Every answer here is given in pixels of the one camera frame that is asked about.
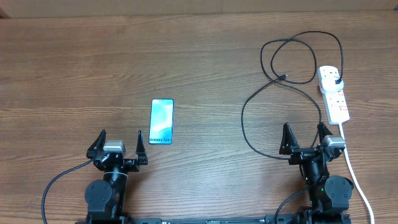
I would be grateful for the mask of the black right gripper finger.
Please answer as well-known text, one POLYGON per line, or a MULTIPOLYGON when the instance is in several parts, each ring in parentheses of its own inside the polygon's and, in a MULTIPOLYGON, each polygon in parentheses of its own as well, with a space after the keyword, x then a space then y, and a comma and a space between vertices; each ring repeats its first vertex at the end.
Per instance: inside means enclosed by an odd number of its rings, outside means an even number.
POLYGON ((319 139, 320 139, 320 145, 321 146, 327 146, 327 136, 331 136, 332 132, 326 127, 326 125, 323 122, 320 122, 317 125, 318 133, 319 133, 319 139))
POLYGON ((282 140, 280 144, 279 154, 291 155, 299 150, 299 144, 295 138, 293 131, 288 123, 283 125, 282 140))

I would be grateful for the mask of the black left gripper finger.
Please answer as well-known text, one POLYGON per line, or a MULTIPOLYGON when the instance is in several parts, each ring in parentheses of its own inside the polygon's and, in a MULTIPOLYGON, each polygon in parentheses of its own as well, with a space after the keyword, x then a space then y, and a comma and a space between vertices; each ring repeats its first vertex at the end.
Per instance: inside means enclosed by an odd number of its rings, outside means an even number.
POLYGON ((141 130, 138 130, 137 146, 136 146, 137 163, 139 165, 148 165, 146 150, 144 147, 144 139, 141 130))
POLYGON ((97 153, 103 149, 106 141, 106 130, 103 129, 97 139, 92 143, 92 145, 87 149, 86 157, 88 159, 93 159, 96 157, 97 153))

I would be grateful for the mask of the Samsung Galaxy smartphone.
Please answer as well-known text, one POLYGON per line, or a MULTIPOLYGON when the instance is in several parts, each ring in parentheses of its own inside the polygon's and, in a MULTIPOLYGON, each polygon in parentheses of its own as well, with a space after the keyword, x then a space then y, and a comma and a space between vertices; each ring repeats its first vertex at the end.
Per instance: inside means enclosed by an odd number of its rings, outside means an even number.
POLYGON ((150 112, 149 144, 172 144, 174 100, 153 99, 150 112))

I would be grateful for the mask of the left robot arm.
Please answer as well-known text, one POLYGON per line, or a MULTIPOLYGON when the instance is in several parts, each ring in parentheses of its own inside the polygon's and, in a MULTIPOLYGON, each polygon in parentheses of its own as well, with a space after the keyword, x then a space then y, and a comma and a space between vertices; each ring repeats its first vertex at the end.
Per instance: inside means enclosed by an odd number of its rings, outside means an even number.
POLYGON ((85 190, 88 204, 86 223, 134 223, 133 217, 124 211, 128 173, 138 172, 148 165, 142 132, 138 132, 136 159, 125 158, 126 148, 122 140, 106 140, 102 130, 87 149, 86 156, 94 166, 103 171, 103 178, 90 183, 85 190))

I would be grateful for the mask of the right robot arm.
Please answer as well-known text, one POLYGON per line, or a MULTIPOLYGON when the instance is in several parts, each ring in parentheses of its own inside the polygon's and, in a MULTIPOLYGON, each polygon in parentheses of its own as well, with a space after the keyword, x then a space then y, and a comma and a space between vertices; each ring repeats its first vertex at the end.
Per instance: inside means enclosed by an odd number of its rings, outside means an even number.
POLYGON ((274 223, 283 219, 286 223, 350 223, 344 211, 349 209, 354 183, 346 177, 331 176, 326 163, 339 158, 345 150, 345 140, 334 135, 324 125, 317 126, 320 143, 315 147, 300 147, 292 129, 285 123, 279 153, 288 155, 290 165, 298 165, 305 179, 306 188, 289 197, 291 200, 308 192, 310 206, 301 208, 295 214, 279 216, 278 208, 274 223))

